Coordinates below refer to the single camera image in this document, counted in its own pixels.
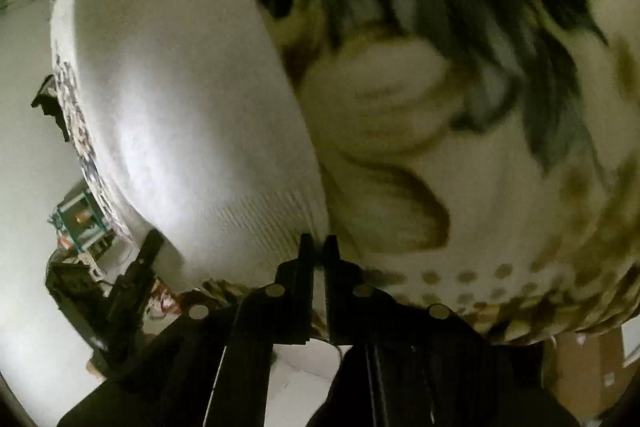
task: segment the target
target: fabric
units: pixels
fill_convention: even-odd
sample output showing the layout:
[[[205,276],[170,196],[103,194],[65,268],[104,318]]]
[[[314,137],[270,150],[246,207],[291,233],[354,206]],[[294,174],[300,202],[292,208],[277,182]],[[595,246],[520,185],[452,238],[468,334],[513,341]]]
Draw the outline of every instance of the fabric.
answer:
[[[638,0],[54,0],[52,45],[174,289],[269,282],[328,211],[370,284],[532,343],[638,307],[639,29]]]

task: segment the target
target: white wall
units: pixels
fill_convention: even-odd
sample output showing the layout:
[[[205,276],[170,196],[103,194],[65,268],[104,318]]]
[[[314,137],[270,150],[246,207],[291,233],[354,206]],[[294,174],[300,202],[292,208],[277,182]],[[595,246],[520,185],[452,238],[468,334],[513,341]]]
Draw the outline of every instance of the white wall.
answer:
[[[51,72],[49,1],[0,16],[0,373],[41,427],[98,384],[90,348],[44,286],[47,216],[82,174],[50,116],[30,107]]]

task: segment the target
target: white fabric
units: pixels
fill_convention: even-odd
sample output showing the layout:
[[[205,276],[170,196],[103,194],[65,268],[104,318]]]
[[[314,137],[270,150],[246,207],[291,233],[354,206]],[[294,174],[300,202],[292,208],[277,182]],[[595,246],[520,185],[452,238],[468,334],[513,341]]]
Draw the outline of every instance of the white fabric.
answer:
[[[300,110],[254,0],[56,0],[96,166],[174,290],[262,285],[300,233],[328,233]]]

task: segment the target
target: brown box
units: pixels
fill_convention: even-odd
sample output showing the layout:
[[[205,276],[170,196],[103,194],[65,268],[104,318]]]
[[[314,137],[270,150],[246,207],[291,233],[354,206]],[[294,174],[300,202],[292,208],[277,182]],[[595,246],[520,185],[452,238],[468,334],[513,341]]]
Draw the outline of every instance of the brown box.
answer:
[[[557,341],[552,391],[580,421],[596,418],[615,405],[640,367],[640,360],[623,367],[620,328],[598,337],[564,333]]]

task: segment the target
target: wall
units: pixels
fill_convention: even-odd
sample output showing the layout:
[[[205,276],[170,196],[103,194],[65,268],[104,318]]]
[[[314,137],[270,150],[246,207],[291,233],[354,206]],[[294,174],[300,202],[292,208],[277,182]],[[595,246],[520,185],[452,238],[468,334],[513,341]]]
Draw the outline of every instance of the wall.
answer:
[[[51,72],[48,16],[48,0],[0,16],[0,373],[41,427],[98,384],[44,286],[56,245],[47,216],[81,178],[53,118],[30,107]]]

